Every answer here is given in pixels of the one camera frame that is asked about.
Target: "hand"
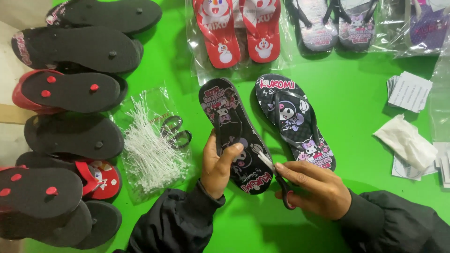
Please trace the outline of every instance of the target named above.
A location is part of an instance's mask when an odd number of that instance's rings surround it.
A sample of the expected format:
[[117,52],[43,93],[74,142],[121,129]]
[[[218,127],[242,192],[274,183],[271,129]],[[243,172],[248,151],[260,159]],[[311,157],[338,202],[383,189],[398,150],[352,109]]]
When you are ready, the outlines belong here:
[[[329,169],[306,161],[276,163],[278,173],[309,191],[308,196],[288,195],[291,205],[313,212],[330,220],[339,220],[350,208],[351,195],[342,179]],[[275,197],[282,199],[281,191]]]
[[200,182],[211,197],[215,199],[222,197],[230,180],[231,163],[243,149],[244,146],[241,143],[236,143],[226,148],[219,157],[216,151],[216,132],[214,129],[211,131],[203,149],[203,167],[200,177]]

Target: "green surface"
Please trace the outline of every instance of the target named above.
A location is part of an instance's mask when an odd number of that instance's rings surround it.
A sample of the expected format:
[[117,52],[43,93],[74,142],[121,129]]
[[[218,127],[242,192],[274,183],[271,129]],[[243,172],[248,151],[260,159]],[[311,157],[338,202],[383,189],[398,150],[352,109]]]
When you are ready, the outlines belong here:
[[[157,87],[165,82],[175,101],[184,127],[191,130],[194,164],[201,168],[202,149],[212,128],[198,102],[197,79],[190,76],[191,53],[186,43],[185,4],[181,0],[156,0],[163,10],[157,27],[136,36],[145,48],[139,68],[126,75],[128,96]],[[314,106],[320,131],[337,161],[336,173],[355,192],[388,190],[410,201],[431,206],[450,222],[449,193],[440,186],[440,175],[410,181],[391,176],[393,152],[372,136],[393,116],[405,118],[430,140],[428,109],[419,115],[387,106],[386,80],[404,70],[429,79],[436,58],[391,60],[384,54],[333,52],[312,60],[295,55],[296,67],[280,71],[297,82]],[[243,105],[276,162],[293,160],[278,131],[262,113],[254,93],[256,78],[235,81]],[[122,166],[118,166],[125,175]],[[181,187],[191,189],[194,180]],[[205,252],[348,252],[338,228],[331,222],[300,209],[288,211],[274,197],[279,187],[250,196],[229,183],[226,204],[214,216],[214,233]],[[114,201],[123,214],[123,223],[115,238],[92,250],[53,248],[27,240],[27,253],[112,252],[125,248],[135,222],[147,212],[156,198],[133,206],[127,188]]]

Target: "white tissue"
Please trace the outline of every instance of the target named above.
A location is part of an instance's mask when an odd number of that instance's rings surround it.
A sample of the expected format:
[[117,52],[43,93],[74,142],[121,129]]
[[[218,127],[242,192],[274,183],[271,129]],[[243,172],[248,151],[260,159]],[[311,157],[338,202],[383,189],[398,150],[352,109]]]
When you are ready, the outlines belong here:
[[437,149],[419,135],[417,127],[399,114],[384,124],[373,135],[391,147],[407,163],[424,171],[436,159]]

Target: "scissors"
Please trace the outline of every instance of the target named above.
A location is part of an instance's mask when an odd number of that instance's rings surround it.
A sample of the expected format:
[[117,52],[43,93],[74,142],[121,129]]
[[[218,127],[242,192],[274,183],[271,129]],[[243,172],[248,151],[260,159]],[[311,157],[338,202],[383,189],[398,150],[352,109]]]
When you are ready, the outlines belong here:
[[284,206],[289,210],[294,210],[296,208],[296,206],[293,206],[293,205],[289,204],[289,202],[288,202],[288,195],[294,193],[294,191],[286,183],[286,181],[278,173],[278,171],[275,170],[275,165],[272,164],[272,162],[267,158],[267,156],[264,155],[264,153],[262,151],[259,151],[258,157],[259,157],[259,159],[261,159],[261,161],[263,163],[265,163],[272,170],[272,172],[275,175],[275,180],[281,186],[281,194],[283,196]]
[[[182,149],[185,146],[189,145],[189,143],[192,140],[192,133],[188,130],[183,130],[178,132],[178,130],[181,128],[181,125],[183,124],[183,119],[180,116],[170,116],[168,117],[161,125],[161,137],[166,138],[170,136],[170,139],[168,142],[172,146],[173,149]],[[186,143],[182,145],[176,145],[178,143],[180,138],[183,138],[184,135],[187,137]]]

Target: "black sleeve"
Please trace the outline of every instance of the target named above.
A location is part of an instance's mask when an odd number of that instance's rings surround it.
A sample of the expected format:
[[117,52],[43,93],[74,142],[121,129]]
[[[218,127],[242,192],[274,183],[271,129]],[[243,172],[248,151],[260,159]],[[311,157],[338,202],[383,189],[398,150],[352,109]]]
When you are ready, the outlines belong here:
[[200,180],[189,193],[167,189],[139,218],[126,252],[202,252],[211,238],[212,215],[224,204],[225,197],[213,199]]
[[350,194],[338,223],[353,252],[450,252],[450,227],[432,208],[384,190]]

